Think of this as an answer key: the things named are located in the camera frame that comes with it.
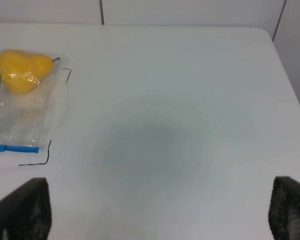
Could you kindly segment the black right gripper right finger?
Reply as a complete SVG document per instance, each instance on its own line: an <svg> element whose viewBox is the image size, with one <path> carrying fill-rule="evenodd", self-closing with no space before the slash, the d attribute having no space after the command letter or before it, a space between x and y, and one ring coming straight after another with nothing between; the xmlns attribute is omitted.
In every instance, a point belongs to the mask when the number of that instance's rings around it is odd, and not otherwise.
<svg viewBox="0 0 300 240"><path fill-rule="evenodd" d="M268 212L275 240L300 240L300 183L289 176L275 177Z"/></svg>

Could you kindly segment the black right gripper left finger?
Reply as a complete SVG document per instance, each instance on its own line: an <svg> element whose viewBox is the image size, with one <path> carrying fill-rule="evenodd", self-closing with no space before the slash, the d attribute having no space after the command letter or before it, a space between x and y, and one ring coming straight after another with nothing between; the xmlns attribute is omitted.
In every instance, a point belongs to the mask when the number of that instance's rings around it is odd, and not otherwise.
<svg viewBox="0 0 300 240"><path fill-rule="evenodd" d="M0 200L0 240L45 240L50 229L46 178L32 178Z"/></svg>

